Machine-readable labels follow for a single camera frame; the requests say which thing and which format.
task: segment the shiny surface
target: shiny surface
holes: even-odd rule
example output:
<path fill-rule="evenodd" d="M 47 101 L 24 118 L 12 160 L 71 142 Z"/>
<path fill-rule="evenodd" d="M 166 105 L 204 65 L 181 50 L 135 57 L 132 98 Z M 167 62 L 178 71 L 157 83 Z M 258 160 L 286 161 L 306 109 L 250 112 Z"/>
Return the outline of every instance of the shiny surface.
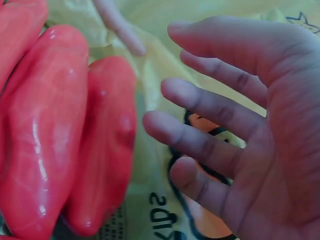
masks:
<path fill-rule="evenodd" d="M 89 67 L 88 107 L 79 169 L 65 212 L 70 228 L 94 235 L 121 205 L 130 181 L 136 136 L 136 77 L 122 57 Z"/>
<path fill-rule="evenodd" d="M 10 152 L 0 211 L 14 236 L 47 240 L 75 179 L 88 95 L 88 45 L 76 29 L 49 28 L 0 98 Z"/>
<path fill-rule="evenodd" d="M 10 0 L 1 6 L 0 89 L 22 55 L 36 42 L 47 16 L 45 0 Z"/>

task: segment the pepper skin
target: pepper skin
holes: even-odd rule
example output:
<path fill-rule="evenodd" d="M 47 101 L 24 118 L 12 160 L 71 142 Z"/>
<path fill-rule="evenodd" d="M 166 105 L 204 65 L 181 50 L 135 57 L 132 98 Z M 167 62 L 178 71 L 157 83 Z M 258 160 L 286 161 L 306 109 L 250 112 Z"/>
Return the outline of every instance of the pepper skin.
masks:
<path fill-rule="evenodd" d="M 65 209 L 80 236 L 96 234 L 121 205 L 130 181 L 136 136 L 136 77 L 120 56 L 89 66 L 88 106 L 79 169 Z"/>
<path fill-rule="evenodd" d="M 0 211 L 12 234 L 48 240 L 75 180 L 88 97 L 88 44 L 49 28 L 22 58 L 0 98 L 6 136 Z"/>

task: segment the knuckle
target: knuckle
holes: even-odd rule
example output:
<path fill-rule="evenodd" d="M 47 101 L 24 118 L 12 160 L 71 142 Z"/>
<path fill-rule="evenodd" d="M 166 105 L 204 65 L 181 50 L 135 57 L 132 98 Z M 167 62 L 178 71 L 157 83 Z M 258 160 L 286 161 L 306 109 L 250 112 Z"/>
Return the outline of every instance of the knuckle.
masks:
<path fill-rule="evenodd" d="M 219 119 L 219 122 L 222 125 L 224 125 L 226 127 L 230 126 L 233 119 L 234 119 L 234 115 L 235 115 L 235 109 L 234 109 L 233 104 L 225 104 L 225 105 L 218 107 L 218 109 L 216 111 L 216 115 L 217 115 L 217 118 Z"/>
<path fill-rule="evenodd" d="M 235 79 L 235 90 L 238 92 L 243 92 L 251 79 L 251 75 L 247 72 L 240 73 Z"/>
<path fill-rule="evenodd" d="M 204 199 L 206 197 L 206 194 L 209 189 L 209 179 L 207 177 L 204 178 L 200 190 L 197 192 L 194 200 L 201 205 L 201 203 L 204 202 Z"/>
<path fill-rule="evenodd" d="M 215 139 L 213 137 L 207 136 L 201 148 L 201 162 L 204 165 L 206 166 L 210 165 L 209 161 L 215 154 L 216 146 L 217 144 Z"/>
<path fill-rule="evenodd" d="M 212 65 L 209 75 L 212 78 L 219 76 L 219 74 L 223 71 L 223 62 L 217 61 L 215 64 Z"/>

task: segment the red bell pepper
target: red bell pepper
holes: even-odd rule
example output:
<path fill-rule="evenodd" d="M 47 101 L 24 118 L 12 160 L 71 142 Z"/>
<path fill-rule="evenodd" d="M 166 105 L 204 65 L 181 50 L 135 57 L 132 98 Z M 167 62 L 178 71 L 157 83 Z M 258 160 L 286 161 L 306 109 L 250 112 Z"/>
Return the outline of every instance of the red bell pepper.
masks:
<path fill-rule="evenodd" d="M 88 45 L 67 25 L 49 28 L 0 98 L 10 152 L 0 211 L 15 237 L 48 240 L 75 180 L 88 96 Z"/>
<path fill-rule="evenodd" d="M 124 200 L 136 136 L 135 87 L 135 73 L 120 56 L 89 66 L 79 169 L 64 213 L 78 235 L 96 234 Z"/>
<path fill-rule="evenodd" d="M 0 5 L 0 90 L 48 17 L 46 0 L 10 0 Z"/>
<path fill-rule="evenodd" d="M 11 236 L 0 235 L 0 240 L 20 240 L 20 239 L 15 238 L 15 237 L 11 237 Z"/>

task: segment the finger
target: finger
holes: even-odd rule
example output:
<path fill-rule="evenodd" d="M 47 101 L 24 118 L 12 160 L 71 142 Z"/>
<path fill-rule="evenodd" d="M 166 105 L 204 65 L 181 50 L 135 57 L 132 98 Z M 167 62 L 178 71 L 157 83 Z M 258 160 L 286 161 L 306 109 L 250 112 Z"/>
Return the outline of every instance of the finger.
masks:
<path fill-rule="evenodd" d="M 198 57 L 218 58 L 252 75 L 268 87 L 280 77 L 311 64 L 320 52 L 318 38 L 293 24 L 215 16 L 168 27 L 171 39 Z"/>
<path fill-rule="evenodd" d="M 257 76 L 217 58 L 199 57 L 185 50 L 182 50 L 180 58 L 190 68 L 218 80 L 259 106 L 267 108 L 267 88 Z"/>
<path fill-rule="evenodd" d="M 190 157 L 178 159 L 170 170 L 173 184 L 189 198 L 218 217 L 223 216 L 229 186 L 215 181 L 199 171 Z"/>
<path fill-rule="evenodd" d="M 225 127 L 246 142 L 265 120 L 229 98 L 198 88 L 182 79 L 164 80 L 161 91 L 174 104 Z"/>
<path fill-rule="evenodd" d="M 146 132 L 159 142 L 172 146 L 228 178 L 234 178 L 242 148 L 182 124 L 162 112 L 146 113 L 143 125 Z"/>
<path fill-rule="evenodd" d="M 93 3 L 105 26 L 117 34 L 132 54 L 137 56 L 146 54 L 146 47 L 122 16 L 114 0 L 93 0 Z"/>

